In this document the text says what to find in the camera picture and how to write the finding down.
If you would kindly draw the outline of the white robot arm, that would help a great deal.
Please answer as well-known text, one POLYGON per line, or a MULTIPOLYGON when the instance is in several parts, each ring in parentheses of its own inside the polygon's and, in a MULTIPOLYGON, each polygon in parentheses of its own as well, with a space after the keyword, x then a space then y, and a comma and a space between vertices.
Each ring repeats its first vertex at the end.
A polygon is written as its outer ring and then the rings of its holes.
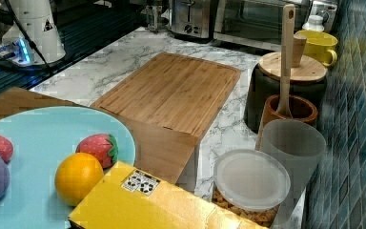
POLYGON ((0 54, 19 67, 54 64, 66 56, 50 0, 0 0, 0 54))

